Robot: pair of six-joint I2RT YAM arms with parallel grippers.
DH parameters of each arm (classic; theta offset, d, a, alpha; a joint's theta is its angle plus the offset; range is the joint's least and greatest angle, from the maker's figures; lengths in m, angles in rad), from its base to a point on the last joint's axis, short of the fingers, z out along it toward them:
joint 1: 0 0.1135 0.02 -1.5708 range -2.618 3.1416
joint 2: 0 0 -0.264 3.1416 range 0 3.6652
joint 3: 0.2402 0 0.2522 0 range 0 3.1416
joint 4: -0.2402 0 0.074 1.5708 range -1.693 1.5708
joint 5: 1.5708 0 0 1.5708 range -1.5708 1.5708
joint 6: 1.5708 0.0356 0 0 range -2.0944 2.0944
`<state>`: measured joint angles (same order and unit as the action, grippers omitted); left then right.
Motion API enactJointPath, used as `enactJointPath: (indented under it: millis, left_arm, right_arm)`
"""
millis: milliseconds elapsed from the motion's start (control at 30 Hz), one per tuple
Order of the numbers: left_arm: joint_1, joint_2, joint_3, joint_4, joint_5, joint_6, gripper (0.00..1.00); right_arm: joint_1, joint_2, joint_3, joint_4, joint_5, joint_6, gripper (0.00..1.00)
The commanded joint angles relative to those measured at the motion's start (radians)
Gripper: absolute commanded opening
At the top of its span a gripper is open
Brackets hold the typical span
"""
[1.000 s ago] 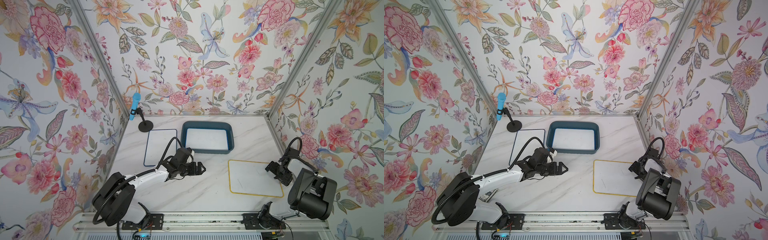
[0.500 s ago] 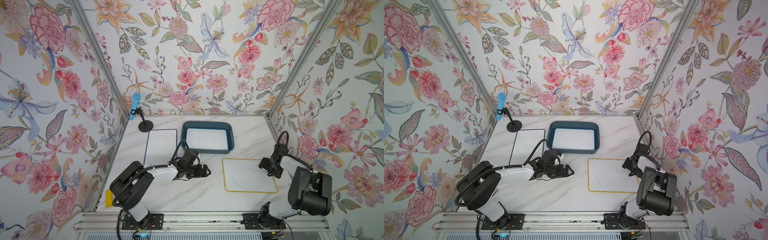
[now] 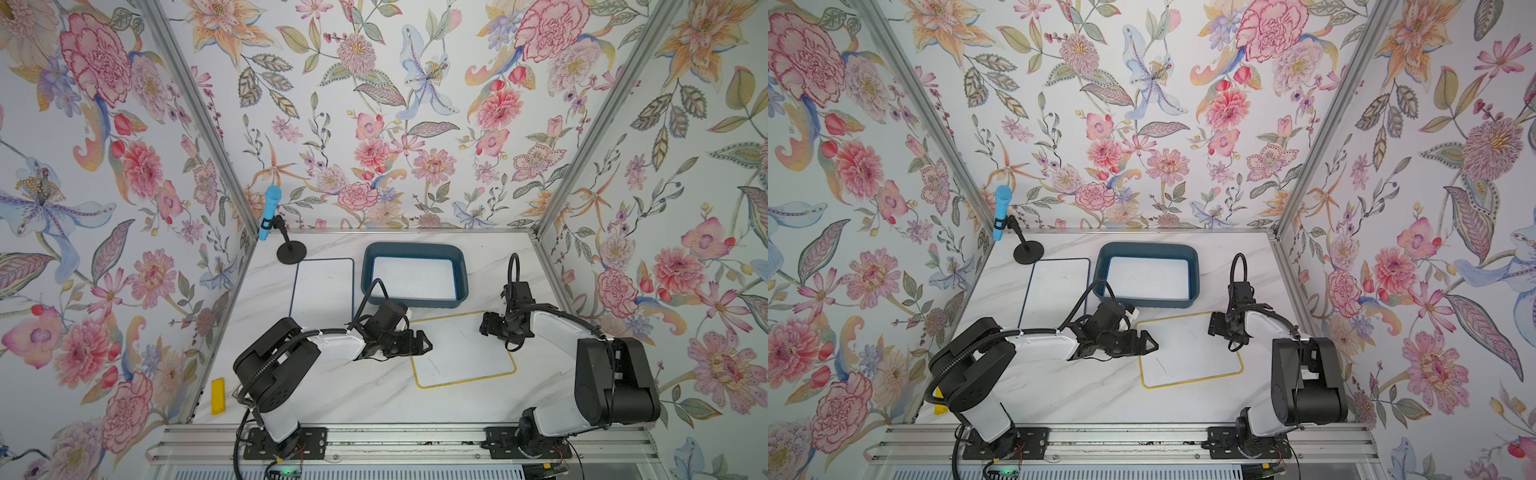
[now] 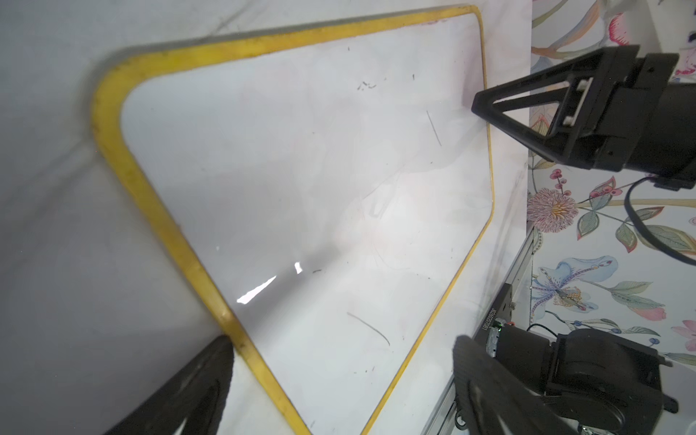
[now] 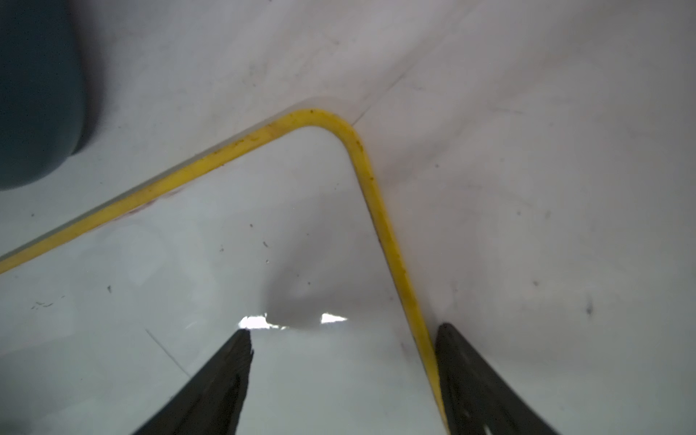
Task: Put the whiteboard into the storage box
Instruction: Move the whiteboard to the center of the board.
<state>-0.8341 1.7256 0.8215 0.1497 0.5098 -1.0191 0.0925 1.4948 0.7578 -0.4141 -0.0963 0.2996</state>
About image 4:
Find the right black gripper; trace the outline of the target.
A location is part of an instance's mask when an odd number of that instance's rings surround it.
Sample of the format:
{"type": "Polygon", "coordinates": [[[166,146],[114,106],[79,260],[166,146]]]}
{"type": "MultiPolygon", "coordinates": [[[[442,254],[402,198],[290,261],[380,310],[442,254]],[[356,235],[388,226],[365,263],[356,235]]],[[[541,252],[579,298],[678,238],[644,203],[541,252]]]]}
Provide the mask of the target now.
{"type": "Polygon", "coordinates": [[[478,92],[471,110],[542,158],[636,170],[667,190],[695,186],[695,86],[672,81],[678,54],[604,47],[478,92]]]}

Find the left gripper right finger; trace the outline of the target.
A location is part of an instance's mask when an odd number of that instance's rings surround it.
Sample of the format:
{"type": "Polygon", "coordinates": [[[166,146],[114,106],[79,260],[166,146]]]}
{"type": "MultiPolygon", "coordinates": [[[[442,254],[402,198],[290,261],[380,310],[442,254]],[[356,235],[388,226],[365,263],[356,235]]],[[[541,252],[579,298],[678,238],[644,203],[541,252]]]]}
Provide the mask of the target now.
{"type": "Polygon", "coordinates": [[[452,349],[456,403],[470,434],[574,434],[472,338],[461,335],[452,349]]]}

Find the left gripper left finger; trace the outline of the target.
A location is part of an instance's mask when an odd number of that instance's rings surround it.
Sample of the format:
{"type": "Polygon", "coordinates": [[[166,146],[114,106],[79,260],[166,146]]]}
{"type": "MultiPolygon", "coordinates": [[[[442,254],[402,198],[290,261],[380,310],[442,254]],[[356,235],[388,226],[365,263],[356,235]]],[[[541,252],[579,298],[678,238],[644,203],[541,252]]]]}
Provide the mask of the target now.
{"type": "Polygon", "coordinates": [[[208,344],[109,434],[216,434],[235,361],[226,335],[208,344]]]}

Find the yellow framed whiteboard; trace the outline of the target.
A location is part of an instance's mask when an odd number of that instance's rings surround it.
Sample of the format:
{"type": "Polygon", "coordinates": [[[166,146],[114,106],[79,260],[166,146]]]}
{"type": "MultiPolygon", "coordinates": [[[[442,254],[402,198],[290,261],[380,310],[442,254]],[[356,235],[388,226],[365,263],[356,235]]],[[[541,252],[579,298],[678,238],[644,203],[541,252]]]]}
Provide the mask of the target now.
{"type": "Polygon", "coordinates": [[[461,5],[138,54],[105,161],[296,433],[371,434],[493,219],[461,5]]]}

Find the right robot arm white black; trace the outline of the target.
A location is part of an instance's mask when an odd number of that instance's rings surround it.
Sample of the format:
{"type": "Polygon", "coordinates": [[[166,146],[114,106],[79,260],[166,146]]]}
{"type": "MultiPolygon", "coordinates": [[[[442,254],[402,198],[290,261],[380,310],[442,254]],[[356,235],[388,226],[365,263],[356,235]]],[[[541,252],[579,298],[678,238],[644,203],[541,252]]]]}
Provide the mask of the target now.
{"type": "MultiPolygon", "coordinates": [[[[580,170],[638,170],[658,189],[695,186],[695,87],[674,83],[677,54],[603,47],[479,92],[472,110],[541,159],[580,170]]],[[[646,434],[676,400],[664,358],[614,333],[563,335],[529,385],[562,416],[616,434],[646,434]]]]}

